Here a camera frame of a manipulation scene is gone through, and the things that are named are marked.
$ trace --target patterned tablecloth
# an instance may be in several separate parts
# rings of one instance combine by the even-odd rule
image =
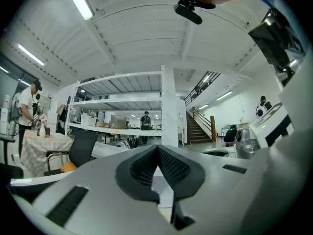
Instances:
[[[45,138],[37,136],[37,131],[25,131],[21,162],[32,177],[36,177],[47,163],[47,151],[69,151],[73,140],[56,133]]]

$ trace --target black vent grille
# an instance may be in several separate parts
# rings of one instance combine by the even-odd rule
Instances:
[[[75,186],[47,215],[47,218],[59,226],[64,226],[79,203],[87,194],[88,189]]]
[[[172,188],[187,178],[190,166],[162,150],[159,150],[159,157],[160,169]]]
[[[157,152],[154,152],[154,150],[150,151],[132,163],[130,167],[130,174],[142,185],[151,187],[153,174],[157,168],[157,164]]]

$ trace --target fluorescent light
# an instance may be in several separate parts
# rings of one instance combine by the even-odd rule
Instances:
[[[24,51],[28,56],[30,56],[32,59],[34,59],[38,64],[41,66],[44,66],[44,63],[40,61],[37,57],[35,57],[32,53],[30,53],[27,49],[25,49],[23,46],[19,44],[19,48]]]
[[[206,106],[207,106],[207,104],[206,104],[206,105],[203,105],[202,107],[199,108],[199,110],[205,108]]]
[[[289,67],[293,66],[296,62],[297,62],[297,60],[293,60],[293,61],[290,63]]]
[[[2,68],[1,66],[0,66],[0,70],[4,71],[5,73],[9,73],[6,69]]]
[[[269,20],[265,19],[265,22],[266,22],[266,24],[267,24],[268,26],[270,26],[270,25],[271,25],[271,23],[270,23],[270,21],[269,21]]]
[[[232,94],[232,93],[233,93],[233,91],[227,92],[225,95],[223,95],[223,96],[219,97],[218,99],[216,99],[216,101],[219,101],[219,100],[221,100],[223,97],[226,97],[226,96],[228,96],[229,94]]]
[[[208,80],[209,79],[209,75],[208,76],[206,76],[206,78],[204,79],[204,81],[203,82],[205,82],[206,80]]]
[[[92,12],[85,0],[73,0],[73,2],[85,20],[88,20],[92,17]]]
[[[21,83],[25,84],[25,85],[30,86],[30,84],[29,84],[29,83],[26,83],[26,82],[25,82],[25,81],[23,81],[23,80],[20,80],[20,79],[19,79],[19,81],[20,81]]]

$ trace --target chair armrest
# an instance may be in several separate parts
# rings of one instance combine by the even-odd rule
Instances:
[[[69,152],[68,151],[47,151],[46,154],[45,154],[45,157],[49,157],[51,154],[54,154],[54,153],[64,153],[63,155],[66,155],[68,154]]]
[[[50,155],[48,156],[48,159],[47,159],[48,170],[50,171],[50,163],[49,163],[50,158],[55,157],[55,156],[68,155],[68,154],[69,154],[68,151],[59,151],[59,152],[54,151],[53,153],[50,153]]]

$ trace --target white ceiling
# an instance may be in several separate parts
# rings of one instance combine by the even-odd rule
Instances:
[[[193,25],[173,11],[177,1],[88,0],[95,15],[84,21],[72,0],[27,0],[1,50],[62,87],[108,73],[158,71],[161,64],[175,68],[178,91],[191,91],[209,70],[238,75],[255,45],[247,32],[268,8],[258,0],[236,0],[198,10],[203,24]],[[27,59],[18,43],[45,65]]]

